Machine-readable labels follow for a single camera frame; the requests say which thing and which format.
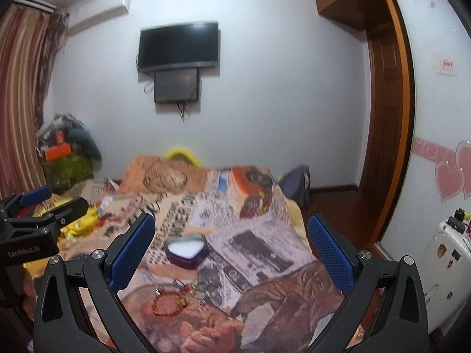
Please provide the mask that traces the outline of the purple heart-shaped jewelry tin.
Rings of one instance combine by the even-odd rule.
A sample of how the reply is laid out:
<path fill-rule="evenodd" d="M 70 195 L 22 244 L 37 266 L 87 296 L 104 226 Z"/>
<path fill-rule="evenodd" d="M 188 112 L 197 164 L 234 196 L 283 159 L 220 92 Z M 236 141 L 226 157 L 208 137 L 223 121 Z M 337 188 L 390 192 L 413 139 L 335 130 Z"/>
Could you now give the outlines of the purple heart-shaped jewelry tin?
<path fill-rule="evenodd" d="M 184 269 L 196 269 L 208 256 L 209 245 L 204 234 L 190 233 L 168 237 L 164 251 L 172 264 Z"/>

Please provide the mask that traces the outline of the yellow clothing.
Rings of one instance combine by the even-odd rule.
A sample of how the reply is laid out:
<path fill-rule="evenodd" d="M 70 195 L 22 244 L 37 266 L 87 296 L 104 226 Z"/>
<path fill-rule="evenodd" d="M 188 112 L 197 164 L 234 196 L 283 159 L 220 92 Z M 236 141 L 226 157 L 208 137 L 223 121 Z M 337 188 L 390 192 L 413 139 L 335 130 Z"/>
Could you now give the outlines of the yellow clothing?
<path fill-rule="evenodd" d="M 52 194 L 50 199 L 37 204 L 34 207 L 29 207 L 25 212 L 25 215 L 31 215 L 33 217 L 40 217 L 46 212 L 56 209 L 61 205 L 72 201 L 71 197 L 62 197 L 57 194 Z M 88 206 L 87 212 L 82 217 L 68 223 L 60 229 L 57 245 L 59 247 L 59 254 L 62 256 L 64 251 L 68 250 L 71 245 L 77 242 L 77 239 L 82 238 L 90 234 L 95 226 L 101 220 L 98 214 L 97 206 Z"/>

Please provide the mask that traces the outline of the green patterned bag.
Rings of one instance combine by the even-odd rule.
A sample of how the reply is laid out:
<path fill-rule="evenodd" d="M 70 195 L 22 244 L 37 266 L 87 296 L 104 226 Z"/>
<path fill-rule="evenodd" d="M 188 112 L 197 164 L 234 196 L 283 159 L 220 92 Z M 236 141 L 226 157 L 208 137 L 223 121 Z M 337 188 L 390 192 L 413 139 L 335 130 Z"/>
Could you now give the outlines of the green patterned bag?
<path fill-rule="evenodd" d="M 43 162 L 46 183 L 52 190 L 67 190 L 93 175 L 90 159 L 80 153 Z"/>

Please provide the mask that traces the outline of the orange box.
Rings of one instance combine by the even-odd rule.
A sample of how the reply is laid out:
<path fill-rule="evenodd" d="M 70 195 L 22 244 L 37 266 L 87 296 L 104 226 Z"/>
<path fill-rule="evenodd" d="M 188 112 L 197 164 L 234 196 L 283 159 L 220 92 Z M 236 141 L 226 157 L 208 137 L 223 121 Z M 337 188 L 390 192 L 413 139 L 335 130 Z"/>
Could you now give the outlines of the orange box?
<path fill-rule="evenodd" d="M 72 154 L 72 148 L 68 143 L 62 143 L 48 148 L 43 152 L 46 162 L 54 161 Z"/>

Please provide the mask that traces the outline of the yellow plastic chair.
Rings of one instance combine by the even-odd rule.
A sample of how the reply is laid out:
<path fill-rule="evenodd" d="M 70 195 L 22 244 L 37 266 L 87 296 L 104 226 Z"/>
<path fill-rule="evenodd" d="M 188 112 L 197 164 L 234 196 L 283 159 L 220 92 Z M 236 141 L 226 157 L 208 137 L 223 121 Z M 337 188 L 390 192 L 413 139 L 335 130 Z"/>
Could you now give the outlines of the yellow plastic chair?
<path fill-rule="evenodd" d="M 164 155 L 165 159 L 177 160 L 185 162 L 192 166 L 201 167 L 202 163 L 198 160 L 197 157 L 186 147 L 175 146 L 171 147 Z"/>

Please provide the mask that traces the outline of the brown wooden door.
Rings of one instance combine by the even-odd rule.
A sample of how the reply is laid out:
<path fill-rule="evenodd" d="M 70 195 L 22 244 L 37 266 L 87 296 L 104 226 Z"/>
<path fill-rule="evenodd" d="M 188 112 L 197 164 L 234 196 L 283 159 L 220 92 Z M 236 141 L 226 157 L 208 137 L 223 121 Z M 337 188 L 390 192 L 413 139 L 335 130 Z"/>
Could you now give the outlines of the brown wooden door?
<path fill-rule="evenodd" d="M 402 66 L 391 23 L 366 33 L 370 57 L 370 125 L 359 193 L 366 204 L 364 242 L 370 245 L 394 176 L 402 124 Z"/>

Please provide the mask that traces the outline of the newspaper print bed blanket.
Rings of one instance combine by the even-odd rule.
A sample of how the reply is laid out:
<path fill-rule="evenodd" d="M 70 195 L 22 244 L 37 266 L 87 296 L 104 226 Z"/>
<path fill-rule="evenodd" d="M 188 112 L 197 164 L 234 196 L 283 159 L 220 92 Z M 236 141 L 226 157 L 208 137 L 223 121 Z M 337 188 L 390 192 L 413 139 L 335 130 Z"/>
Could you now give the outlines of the newspaper print bed blanket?
<path fill-rule="evenodd" d="M 140 155 L 67 261 L 107 248 L 142 213 L 154 238 L 120 300 L 159 352 L 302 352 L 344 300 L 309 246 L 299 208 L 263 166 L 203 168 Z M 168 237 L 204 234 L 196 269 Z"/>

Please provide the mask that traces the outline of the striped brown curtain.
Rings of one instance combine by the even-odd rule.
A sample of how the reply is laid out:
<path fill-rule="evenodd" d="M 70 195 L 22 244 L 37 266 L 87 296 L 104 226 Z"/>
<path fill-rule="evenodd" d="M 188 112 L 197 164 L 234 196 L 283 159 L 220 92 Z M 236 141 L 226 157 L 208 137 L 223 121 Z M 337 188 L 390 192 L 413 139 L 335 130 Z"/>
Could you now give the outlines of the striped brown curtain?
<path fill-rule="evenodd" d="M 65 10 L 14 3 L 1 19 L 1 197 L 46 184 L 37 156 Z"/>

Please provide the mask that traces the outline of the dark blue backpack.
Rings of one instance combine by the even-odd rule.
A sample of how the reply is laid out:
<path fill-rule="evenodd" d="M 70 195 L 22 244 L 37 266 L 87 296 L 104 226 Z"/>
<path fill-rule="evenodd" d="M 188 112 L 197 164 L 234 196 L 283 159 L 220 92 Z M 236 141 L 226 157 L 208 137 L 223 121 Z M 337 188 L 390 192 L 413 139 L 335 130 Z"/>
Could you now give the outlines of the dark blue backpack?
<path fill-rule="evenodd" d="M 310 203 L 311 175 L 309 166 L 299 165 L 292 171 L 285 174 L 278 185 L 283 194 L 303 209 Z"/>

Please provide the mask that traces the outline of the white air conditioner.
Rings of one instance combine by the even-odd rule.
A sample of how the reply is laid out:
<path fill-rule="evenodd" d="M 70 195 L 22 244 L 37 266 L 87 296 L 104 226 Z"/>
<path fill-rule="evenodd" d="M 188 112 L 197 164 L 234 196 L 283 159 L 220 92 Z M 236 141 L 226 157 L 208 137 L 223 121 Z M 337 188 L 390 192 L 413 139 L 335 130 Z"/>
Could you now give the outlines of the white air conditioner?
<path fill-rule="evenodd" d="M 129 13 L 132 0 L 93 0 L 71 10 L 68 33 L 75 35 L 103 21 Z"/>

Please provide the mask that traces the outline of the white sliding wardrobe door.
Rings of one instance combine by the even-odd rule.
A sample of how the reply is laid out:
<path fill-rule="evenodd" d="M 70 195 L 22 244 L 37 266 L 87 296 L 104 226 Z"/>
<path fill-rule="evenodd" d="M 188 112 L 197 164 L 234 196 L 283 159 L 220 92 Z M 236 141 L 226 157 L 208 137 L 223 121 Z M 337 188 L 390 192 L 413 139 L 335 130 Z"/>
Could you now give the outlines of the white sliding wardrobe door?
<path fill-rule="evenodd" d="M 470 209 L 470 35 L 448 0 L 395 0 L 414 71 L 414 130 L 402 191 L 380 241 L 419 258 L 438 224 Z"/>

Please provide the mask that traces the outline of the small black wall monitor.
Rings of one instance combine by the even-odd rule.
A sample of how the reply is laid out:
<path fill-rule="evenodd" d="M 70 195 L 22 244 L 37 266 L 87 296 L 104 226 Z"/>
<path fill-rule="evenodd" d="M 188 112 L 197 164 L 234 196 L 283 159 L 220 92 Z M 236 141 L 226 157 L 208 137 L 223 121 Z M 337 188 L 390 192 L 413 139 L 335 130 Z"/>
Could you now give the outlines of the small black wall monitor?
<path fill-rule="evenodd" d="M 197 102 L 200 97 L 198 69 L 174 69 L 154 74 L 154 103 L 179 104 Z"/>

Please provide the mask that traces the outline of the black wall television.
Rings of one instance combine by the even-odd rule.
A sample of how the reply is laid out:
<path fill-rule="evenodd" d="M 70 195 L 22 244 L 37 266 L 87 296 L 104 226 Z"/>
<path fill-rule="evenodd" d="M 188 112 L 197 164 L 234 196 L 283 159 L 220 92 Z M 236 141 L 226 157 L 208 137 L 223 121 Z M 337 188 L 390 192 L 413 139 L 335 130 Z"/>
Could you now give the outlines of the black wall television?
<path fill-rule="evenodd" d="M 142 73 L 215 68 L 220 57 L 217 21 L 159 26 L 140 32 L 137 68 Z"/>

